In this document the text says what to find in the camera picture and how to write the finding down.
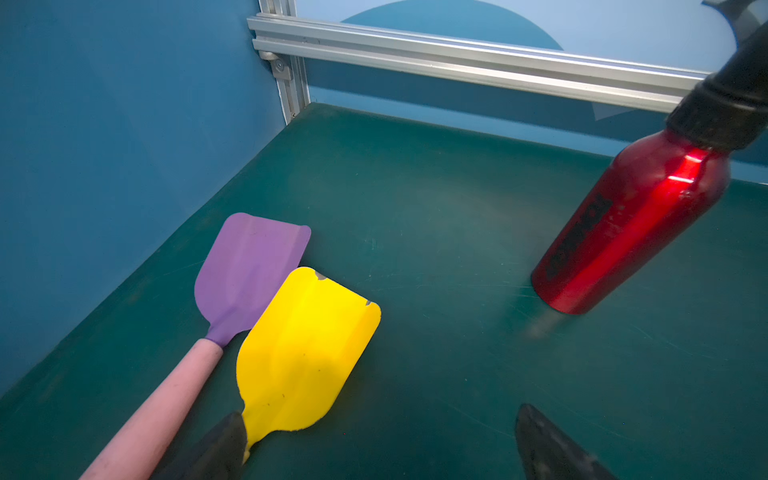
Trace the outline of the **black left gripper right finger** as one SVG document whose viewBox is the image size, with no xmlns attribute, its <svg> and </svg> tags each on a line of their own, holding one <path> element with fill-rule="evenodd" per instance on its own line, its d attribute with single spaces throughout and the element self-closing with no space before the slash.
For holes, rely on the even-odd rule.
<svg viewBox="0 0 768 480">
<path fill-rule="evenodd" d="M 529 403 L 518 410 L 515 439 L 526 479 L 617 480 L 594 455 Z"/>
</svg>

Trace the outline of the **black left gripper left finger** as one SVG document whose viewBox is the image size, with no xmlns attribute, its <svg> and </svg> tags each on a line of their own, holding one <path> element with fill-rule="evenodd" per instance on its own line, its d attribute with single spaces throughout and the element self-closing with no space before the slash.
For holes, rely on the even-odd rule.
<svg viewBox="0 0 768 480">
<path fill-rule="evenodd" d="M 242 415 L 232 412 L 186 453 L 177 455 L 151 479 L 233 480 L 242 476 L 247 433 Z"/>
</svg>

